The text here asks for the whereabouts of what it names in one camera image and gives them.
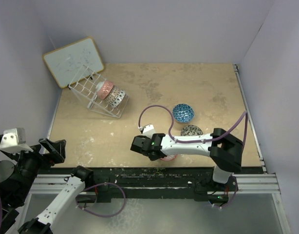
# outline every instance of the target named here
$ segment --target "whiteboard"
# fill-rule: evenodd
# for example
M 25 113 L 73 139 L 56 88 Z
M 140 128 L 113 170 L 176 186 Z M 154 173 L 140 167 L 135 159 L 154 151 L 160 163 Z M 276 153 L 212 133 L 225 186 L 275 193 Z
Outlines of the whiteboard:
M 94 41 L 90 37 L 51 51 L 43 55 L 43 60 L 61 88 L 71 83 L 81 67 L 83 71 L 80 70 L 78 74 L 81 75 L 85 71 L 83 64 L 96 72 L 104 69 Z M 91 74 L 87 70 L 85 76 L 89 75 Z

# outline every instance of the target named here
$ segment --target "stacked bowls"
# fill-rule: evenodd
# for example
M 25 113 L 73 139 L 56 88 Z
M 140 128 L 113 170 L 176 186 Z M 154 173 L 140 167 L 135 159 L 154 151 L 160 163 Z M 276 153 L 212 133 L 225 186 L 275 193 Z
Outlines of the stacked bowls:
M 124 99 L 126 91 L 118 88 L 113 82 L 106 80 L 97 84 L 96 94 L 101 100 L 106 101 L 112 108 L 115 108 Z

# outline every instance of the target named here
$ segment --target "pink bowl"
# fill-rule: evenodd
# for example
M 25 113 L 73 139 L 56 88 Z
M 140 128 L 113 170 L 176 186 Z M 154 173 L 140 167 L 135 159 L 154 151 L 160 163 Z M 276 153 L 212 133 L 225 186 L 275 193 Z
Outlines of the pink bowl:
M 106 96 L 110 93 L 110 91 L 112 90 L 114 86 L 114 83 L 109 81 L 109 80 L 106 80 L 104 82 L 100 82 L 98 83 L 98 85 L 96 86 L 97 87 L 97 96 L 104 100 L 106 98 Z

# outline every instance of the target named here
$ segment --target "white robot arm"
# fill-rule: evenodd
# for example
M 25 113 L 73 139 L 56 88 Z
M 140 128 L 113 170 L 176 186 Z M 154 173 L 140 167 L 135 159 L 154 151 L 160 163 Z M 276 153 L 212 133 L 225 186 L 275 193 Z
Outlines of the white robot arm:
M 213 171 L 213 181 L 225 184 L 230 175 L 240 172 L 242 162 L 243 143 L 229 134 L 220 141 L 205 142 L 225 133 L 223 129 L 214 129 L 212 134 L 203 136 L 175 136 L 178 141 L 200 140 L 195 143 L 179 143 L 169 135 L 157 134 L 154 126 L 149 124 L 141 130 L 141 135 L 133 140 L 131 150 L 148 156 L 154 161 L 170 155 L 202 155 L 212 158 L 216 166 Z

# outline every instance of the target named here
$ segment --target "black base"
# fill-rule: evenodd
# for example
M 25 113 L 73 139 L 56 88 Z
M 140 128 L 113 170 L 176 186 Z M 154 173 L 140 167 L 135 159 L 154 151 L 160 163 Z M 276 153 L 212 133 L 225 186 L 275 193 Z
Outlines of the black base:
M 209 167 L 89 169 L 94 172 L 94 183 L 116 183 L 123 188 L 127 198 L 208 201 L 208 192 L 225 190 L 225 185 L 212 181 L 213 168 Z M 66 175 L 72 170 L 73 168 L 51 168 L 40 171 L 39 174 Z M 263 174 L 263 170 L 262 167 L 246 167 L 242 168 L 241 174 Z M 235 189 L 232 179 L 227 184 L 230 191 Z M 97 189 L 97 202 L 110 202 L 112 198 L 122 198 L 116 187 L 102 186 Z M 95 195 L 79 198 L 81 202 L 94 200 Z

